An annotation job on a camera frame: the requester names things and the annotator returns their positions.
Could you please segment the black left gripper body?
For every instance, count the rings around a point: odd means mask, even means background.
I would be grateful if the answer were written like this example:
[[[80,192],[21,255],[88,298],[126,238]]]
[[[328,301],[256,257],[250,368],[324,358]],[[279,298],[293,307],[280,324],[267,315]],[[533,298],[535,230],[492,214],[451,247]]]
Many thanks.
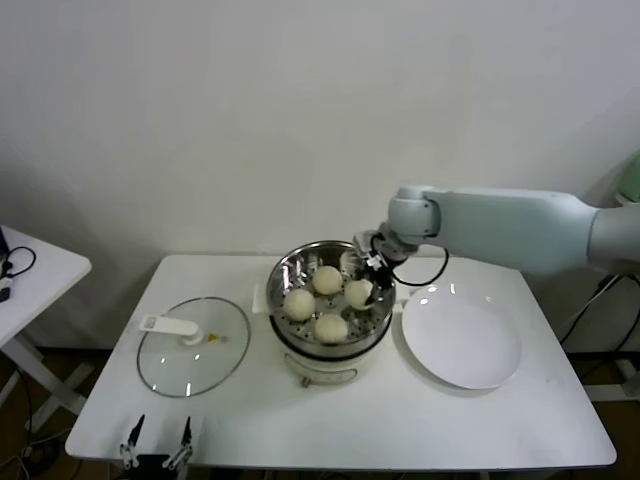
[[[141,454],[133,462],[134,473],[175,473],[174,460],[168,454]]]

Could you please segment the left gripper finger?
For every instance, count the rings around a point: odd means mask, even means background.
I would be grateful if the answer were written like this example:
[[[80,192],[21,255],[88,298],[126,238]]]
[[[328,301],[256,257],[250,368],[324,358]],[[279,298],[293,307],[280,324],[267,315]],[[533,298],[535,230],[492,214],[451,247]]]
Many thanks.
[[[188,417],[181,437],[179,448],[163,461],[164,469],[182,469],[193,455],[191,417]]]
[[[145,415],[141,415],[135,426],[131,429],[125,443],[120,444],[120,455],[124,468],[137,468],[139,461],[137,460],[136,445],[145,421]]]

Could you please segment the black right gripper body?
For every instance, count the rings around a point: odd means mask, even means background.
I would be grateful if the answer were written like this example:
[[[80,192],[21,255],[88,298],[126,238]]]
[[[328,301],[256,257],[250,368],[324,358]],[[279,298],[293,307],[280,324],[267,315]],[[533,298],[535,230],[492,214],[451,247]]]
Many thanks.
[[[376,253],[380,258],[380,269],[389,269],[393,272],[393,255],[395,247],[389,242],[371,242],[369,252]]]

